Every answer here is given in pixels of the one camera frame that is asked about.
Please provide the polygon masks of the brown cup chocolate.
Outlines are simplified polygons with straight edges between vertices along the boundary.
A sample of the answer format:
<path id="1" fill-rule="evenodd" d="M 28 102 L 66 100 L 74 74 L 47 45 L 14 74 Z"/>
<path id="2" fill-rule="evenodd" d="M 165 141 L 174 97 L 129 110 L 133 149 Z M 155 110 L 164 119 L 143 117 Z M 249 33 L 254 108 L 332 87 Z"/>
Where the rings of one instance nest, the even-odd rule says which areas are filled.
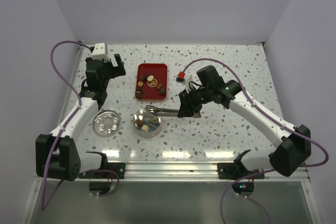
<path id="1" fill-rule="evenodd" d="M 137 126 L 141 126 L 141 125 L 143 125 L 143 122 L 142 122 L 141 120 L 136 120 L 136 121 L 135 121 L 135 124 L 136 124 Z"/>

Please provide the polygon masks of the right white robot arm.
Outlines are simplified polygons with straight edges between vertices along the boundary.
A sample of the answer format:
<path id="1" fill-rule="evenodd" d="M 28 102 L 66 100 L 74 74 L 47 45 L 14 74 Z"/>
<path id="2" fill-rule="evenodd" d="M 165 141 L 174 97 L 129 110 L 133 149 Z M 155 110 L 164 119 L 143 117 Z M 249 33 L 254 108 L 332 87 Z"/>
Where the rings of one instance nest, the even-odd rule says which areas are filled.
<path id="1" fill-rule="evenodd" d="M 259 130 L 272 148 L 263 153 L 245 150 L 232 163 L 223 163 L 220 168 L 224 178 L 246 178 L 260 169 L 274 169 L 289 177 L 311 155 L 311 143 L 306 139 L 310 130 L 301 125 L 294 126 L 283 121 L 265 109 L 261 103 L 248 99 L 242 86 L 235 80 L 225 82 L 214 66 L 206 66 L 197 71 L 200 86 L 192 83 L 192 76 L 180 72 L 176 80 L 184 84 L 179 93 L 180 108 L 178 118 L 201 116 L 202 106 L 214 102 L 240 115 Z"/>

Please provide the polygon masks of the white cube chocolate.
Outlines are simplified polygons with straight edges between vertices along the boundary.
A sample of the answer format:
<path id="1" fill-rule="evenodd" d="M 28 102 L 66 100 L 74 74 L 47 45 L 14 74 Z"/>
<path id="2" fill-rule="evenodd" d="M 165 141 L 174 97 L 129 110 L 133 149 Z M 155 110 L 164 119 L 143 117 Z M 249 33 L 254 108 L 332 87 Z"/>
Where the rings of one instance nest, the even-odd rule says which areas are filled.
<path id="1" fill-rule="evenodd" d="M 148 129 L 149 129 L 149 127 L 148 127 L 148 126 L 146 126 L 146 125 L 144 125 L 144 126 L 142 127 L 142 130 L 143 130 L 144 132 L 147 132 L 147 131 L 148 131 Z"/>

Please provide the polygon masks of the metal tongs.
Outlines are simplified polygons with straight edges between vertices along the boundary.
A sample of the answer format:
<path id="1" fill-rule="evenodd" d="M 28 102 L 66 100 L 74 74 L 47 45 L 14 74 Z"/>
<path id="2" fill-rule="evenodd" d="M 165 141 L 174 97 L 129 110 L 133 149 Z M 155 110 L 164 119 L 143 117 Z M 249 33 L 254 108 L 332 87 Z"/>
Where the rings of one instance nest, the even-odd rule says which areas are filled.
<path id="1" fill-rule="evenodd" d="M 176 109 L 158 108 L 152 105 L 146 105 L 145 109 L 147 112 L 152 113 L 156 116 L 166 116 L 166 117 L 178 116 L 178 110 Z"/>

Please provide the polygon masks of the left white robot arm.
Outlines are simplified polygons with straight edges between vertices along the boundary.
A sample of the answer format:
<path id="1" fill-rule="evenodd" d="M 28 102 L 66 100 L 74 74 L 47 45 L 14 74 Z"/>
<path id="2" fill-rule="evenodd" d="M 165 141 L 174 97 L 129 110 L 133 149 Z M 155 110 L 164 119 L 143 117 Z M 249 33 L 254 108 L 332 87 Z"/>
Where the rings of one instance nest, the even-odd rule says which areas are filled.
<path id="1" fill-rule="evenodd" d="M 107 98 L 109 81 L 126 74 L 119 54 L 117 62 L 86 58 L 86 77 L 81 84 L 80 102 L 49 134 L 37 137 L 36 173 L 39 177 L 73 181 L 79 174 L 91 171 L 97 178 L 109 172 L 106 155 L 99 152 L 79 153 L 76 142 L 89 121 L 98 113 Z"/>

